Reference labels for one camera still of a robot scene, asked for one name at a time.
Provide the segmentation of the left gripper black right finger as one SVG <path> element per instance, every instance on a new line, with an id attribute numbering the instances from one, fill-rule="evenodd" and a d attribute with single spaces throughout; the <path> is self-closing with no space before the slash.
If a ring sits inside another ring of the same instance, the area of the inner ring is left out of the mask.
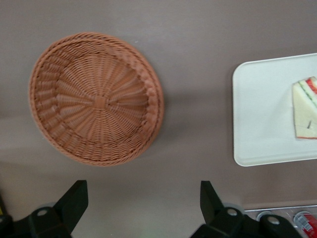
<path id="1" fill-rule="evenodd" d="M 241 230 L 244 215 L 238 209 L 225 207 L 210 181 L 202 181 L 200 208 L 205 223 L 193 238 L 234 238 Z"/>

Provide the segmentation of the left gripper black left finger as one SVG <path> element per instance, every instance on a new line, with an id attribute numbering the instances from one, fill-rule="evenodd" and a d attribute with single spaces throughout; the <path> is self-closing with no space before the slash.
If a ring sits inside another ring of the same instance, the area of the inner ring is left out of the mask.
<path id="1" fill-rule="evenodd" d="M 54 206 L 39 208 L 29 215 L 31 237 L 70 238 L 87 207 L 87 181 L 78 180 Z"/>

